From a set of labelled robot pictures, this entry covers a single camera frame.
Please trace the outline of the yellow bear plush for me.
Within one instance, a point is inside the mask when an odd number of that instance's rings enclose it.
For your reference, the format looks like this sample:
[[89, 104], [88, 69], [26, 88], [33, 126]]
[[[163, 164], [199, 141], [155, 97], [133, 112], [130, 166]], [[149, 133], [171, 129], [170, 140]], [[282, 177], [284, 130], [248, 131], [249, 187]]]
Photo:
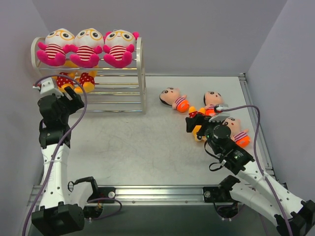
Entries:
[[83, 87], [86, 93], [95, 89], [95, 77], [97, 76], [97, 70], [90, 70], [79, 72], [75, 80]]
[[[66, 61], [65, 64], [63, 65], [63, 67], [77, 68], [78, 66], [75, 65], [71, 61]], [[72, 79], [75, 79], [76, 73], [77, 73], [76, 70], [69, 70], [69, 71], [65, 71], [65, 72], [60, 72], [59, 74], [60, 75], [66, 75]], [[74, 89], [74, 82], [72, 80], [69, 80], [69, 79], [64, 78], [62, 76], [54, 77], [54, 79], [56, 80], [57, 86], [61, 92], [65, 92], [66, 87], [70, 87], [70, 88]]]
[[[194, 118], [197, 114], [205, 115], [205, 112], [206, 112], [205, 108], [200, 108], [199, 110], [197, 110], [194, 106], [190, 106], [188, 110], [189, 118]], [[201, 125], [196, 125], [195, 128], [192, 130], [192, 134], [196, 142], [205, 140], [204, 136], [202, 136], [201, 138], [197, 137], [197, 132], [200, 130], [200, 128], [201, 128]]]

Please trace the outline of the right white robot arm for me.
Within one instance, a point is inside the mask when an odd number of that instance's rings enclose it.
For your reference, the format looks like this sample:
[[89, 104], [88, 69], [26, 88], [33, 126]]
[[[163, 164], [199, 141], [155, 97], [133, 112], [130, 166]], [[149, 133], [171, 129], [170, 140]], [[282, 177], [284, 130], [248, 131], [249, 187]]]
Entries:
[[205, 138], [221, 167], [231, 171], [219, 184], [224, 201], [245, 204], [272, 222], [282, 236], [305, 236], [315, 225], [315, 203], [287, 190], [258, 161], [231, 139], [231, 130], [221, 118], [196, 114], [186, 118], [186, 131], [199, 126], [197, 138]]

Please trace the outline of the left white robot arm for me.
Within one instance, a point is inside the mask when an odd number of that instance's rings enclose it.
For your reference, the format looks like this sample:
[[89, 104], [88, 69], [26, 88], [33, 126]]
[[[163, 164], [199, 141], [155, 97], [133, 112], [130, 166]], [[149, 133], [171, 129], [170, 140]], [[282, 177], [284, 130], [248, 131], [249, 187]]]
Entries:
[[38, 101], [42, 120], [39, 143], [44, 161], [44, 179], [39, 196], [39, 209], [31, 214], [32, 224], [44, 236], [63, 236], [81, 231], [85, 225], [84, 206], [99, 198], [93, 177], [75, 181], [77, 188], [68, 191], [67, 160], [72, 127], [69, 116], [85, 107], [81, 96], [71, 87], [64, 92], [52, 89]]

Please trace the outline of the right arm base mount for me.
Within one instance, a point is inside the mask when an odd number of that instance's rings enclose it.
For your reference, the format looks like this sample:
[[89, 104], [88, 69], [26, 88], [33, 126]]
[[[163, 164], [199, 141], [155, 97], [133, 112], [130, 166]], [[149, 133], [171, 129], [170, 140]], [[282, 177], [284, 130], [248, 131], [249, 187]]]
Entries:
[[232, 203], [235, 202], [230, 195], [232, 187], [241, 181], [229, 175], [216, 186], [203, 187], [203, 199], [206, 203]]

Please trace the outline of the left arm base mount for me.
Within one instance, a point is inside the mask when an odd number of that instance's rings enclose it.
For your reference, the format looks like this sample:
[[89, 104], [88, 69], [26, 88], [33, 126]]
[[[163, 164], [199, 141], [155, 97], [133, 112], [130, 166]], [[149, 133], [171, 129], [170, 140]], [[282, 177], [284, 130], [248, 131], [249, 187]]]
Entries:
[[86, 203], [113, 204], [116, 196], [116, 188], [113, 186], [101, 186], [92, 188], [88, 186], [83, 191], [84, 200]]

